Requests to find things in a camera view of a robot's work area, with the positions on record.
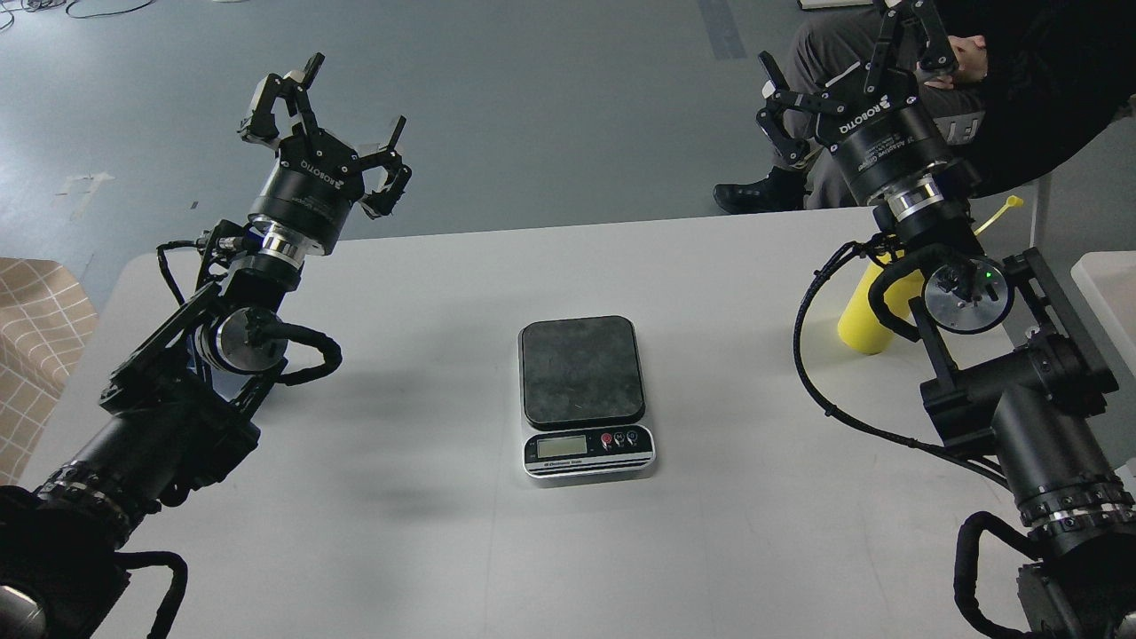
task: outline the digital kitchen scale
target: digital kitchen scale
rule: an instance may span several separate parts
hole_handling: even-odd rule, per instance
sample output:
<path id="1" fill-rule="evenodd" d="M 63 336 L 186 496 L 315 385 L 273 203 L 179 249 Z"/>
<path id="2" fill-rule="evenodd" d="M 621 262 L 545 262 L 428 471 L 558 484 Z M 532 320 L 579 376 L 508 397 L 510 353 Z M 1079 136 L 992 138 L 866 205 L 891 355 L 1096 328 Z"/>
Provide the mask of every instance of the digital kitchen scale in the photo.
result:
<path id="1" fill-rule="evenodd" d="M 533 478 L 627 473 L 655 459 L 635 329 L 620 316 L 520 332 L 523 459 Z"/>

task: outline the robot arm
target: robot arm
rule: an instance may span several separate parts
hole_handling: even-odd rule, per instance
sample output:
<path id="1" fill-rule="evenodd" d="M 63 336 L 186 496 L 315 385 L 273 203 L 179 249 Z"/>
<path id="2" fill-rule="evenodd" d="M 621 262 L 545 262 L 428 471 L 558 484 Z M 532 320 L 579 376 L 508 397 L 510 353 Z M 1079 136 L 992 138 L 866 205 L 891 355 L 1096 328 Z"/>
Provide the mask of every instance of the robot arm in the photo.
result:
<path id="1" fill-rule="evenodd" d="M 1002 263 L 984 255 L 970 230 L 967 200 L 977 175 L 942 140 L 919 101 L 914 74 L 892 68 L 904 20 L 917 20 L 928 36 L 920 68 L 932 75 L 949 73 L 954 60 L 945 31 L 933 0 L 888 5 L 871 59 L 812 97 L 819 100 L 787 92 L 776 63 L 763 53 L 774 91 L 767 93 L 758 122 L 777 151 L 792 159 L 787 153 L 802 149 L 805 141 L 785 135 L 779 114 L 786 108 L 812 114 L 810 136 L 833 155 L 857 201 L 874 207 L 880 236 L 889 238 L 887 247 L 905 251 L 884 268 L 869 299 L 885 326 L 924 342 L 936 373 L 935 380 L 921 385 L 924 406 L 944 446 L 871 429 L 824 400 L 808 381 L 800 358 L 800 327 L 820 285 L 853 257 L 843 249 L 844 255 L 834 256 L 805 293 L 794 330 L 799 372 L 828 414 L 858 430 L 978 470 L 1013 493 L 1028 536 L 988 513 L 971 517 L 960 531 L 955 600 L 976 630 L 999 639 L 1131 639 L 1136 637 L 1134 499 L 1109 467 L 1086 421 L 1104 410 L 1103 395 L 1116 390 L 1116 380 L 1035 249 Z M 885 242 L 869 243 L 875 249 L 859 244 L 860 250 L 876 250 Z M 911 300 L 912 326 L 887 310 L 883 293 L 914 271 L 922 272 L 927 283 L 922 296 Z M 939 329 L 989 330 L 1002 322 L 1014 298 L 1028 306 L 1037 333 L 1013 352 L 960 370 Z M 997 464 L 985 459 L 988 455 L 996 456 Z M 976 462 L 986 467 L 978 468 Z M 983 532 L 994 533 L 1034 562 L 1019 571 L 1018 594 L 1033 632 L 1005 629 L 982 615 L 975 580 Z"/>
<path id="2" fill-rule="evenodd" d="M 273 74 L 257 88 L 241 136 L 274 149 L 277 164 L 249 224 L 222 221 L 203 240 L 159 249 L 199 249 L 198 290 L 111 374 L 100 399 L 110 423 L 35 491 L 0 488 L 0 636 L 90 637 L 126 589 L 128 571 L 165 565 L 174 583 L 150 634 L 165 637 L 185 590 L 185 563 L 119 548 L 147 515 L 223 481 L 257 447 L 251 418 L 276 383 L 306 383 L 342 362 L 334 340 L 276 312 L 298 288 L 306 256 L 334 248 L 364 198 L 361 174 L 383 167 L 395 175 L 375 205 L 389 214 L 410 169 L 393 150 L 404 119 L 390 146 L 362 161 L 318 127 L 307 91 L 323 59 L 316 53 L 303 73 Z M 283 139 L 272 115 L 278 98 L 300 117 Z M 210 273 L 218 264 L 224 276 Z M 167 282 L 176 293 L 173 277 Z M 324 363 L 285 373 L 289 342 L 318 349 Z M 237 375 L 243 385 L 226 397 L 214 375 Z"/>

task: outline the yellow cable tie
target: yellow cable tie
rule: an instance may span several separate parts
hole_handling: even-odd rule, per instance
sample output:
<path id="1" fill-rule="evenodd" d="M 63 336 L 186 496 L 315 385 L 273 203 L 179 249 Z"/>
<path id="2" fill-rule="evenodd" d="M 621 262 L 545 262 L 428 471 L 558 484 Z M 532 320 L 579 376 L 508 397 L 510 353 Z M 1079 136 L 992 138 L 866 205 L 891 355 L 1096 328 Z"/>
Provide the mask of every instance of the yellow cable tie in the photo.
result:
<path id="1" fill-rule="evenodd" d="M 1002 208 L 997 209 L 997 213 L 992 215 L 989 219 L 984 222 L 983 225 L 979 226 L 977 231 L 975 231 L 975 235 L 985 231 L 986 227 L 989 226 L 991 224 L 994 224 L 994 221 L 996 221 L 999 217 L 1002 217 L 1003 213 L 1010 210 L 1011 208 L 1017 208 L 1024 204 L 1026 204 L 1026 200 L 1019 198 L 1018 196 L 1010 196 L 1009 198 L 1005 199 L 1005 204 L 1002 205 Z"/>

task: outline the black jacket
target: black jacket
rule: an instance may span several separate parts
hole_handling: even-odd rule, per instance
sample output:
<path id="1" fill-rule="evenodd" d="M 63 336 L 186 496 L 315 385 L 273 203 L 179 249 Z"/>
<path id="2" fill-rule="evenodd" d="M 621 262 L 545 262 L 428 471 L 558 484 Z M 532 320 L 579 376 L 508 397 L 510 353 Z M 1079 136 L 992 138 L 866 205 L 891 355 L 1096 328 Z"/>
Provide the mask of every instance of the black jacket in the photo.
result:
<path id="1" fill-rule="evenodd" d="M 941 0 L 951 35 L 986 38 L 986 116 L 958 149 L 979 196 L 1050 173 L 1136 93 L 1136 0 Z"/>

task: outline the gray floor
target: gray floor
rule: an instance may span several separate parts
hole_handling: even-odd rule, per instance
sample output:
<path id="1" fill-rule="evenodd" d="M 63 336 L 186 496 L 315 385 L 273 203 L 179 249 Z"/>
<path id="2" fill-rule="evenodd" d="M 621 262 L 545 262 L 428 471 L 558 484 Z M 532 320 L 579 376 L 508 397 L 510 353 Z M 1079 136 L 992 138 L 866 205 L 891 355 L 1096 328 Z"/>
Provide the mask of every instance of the gray floor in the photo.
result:
<path id="1" fill-rule="evenodd" d="M 757 53 L 784 55 L 804 17 L 792 0 L 166 0 L 90 20 L 18 13 L 0 33 L 0 255 L 61 262 L 101 307 L 132 257 L 243 219 L 273 158 L 241 142 L 237 123 L 260 78 L 315 51 L 327 56 L 311 94 L 321 125 L 361 144 L 409 118 L 407 196 L 392 218 L 354 214 L 345 239 L 715 215 L 712 184 L 770 165 L 753 121 Z M 1070 289 L 1083 254 L 1136 249 L 1134 133 L 1136 121 L 1113 125 L 1054 175 L 1042 248 Z M 976 217 L 1001 200 L 976 202 Z M 989 252 L 1021 250 L 1027 227 L 1020 213 L 1000 222 Z M 1136 453 L 1134 381 L 1121 376 L 1126 392 L 1094 422 L 1116 458 Z"/>

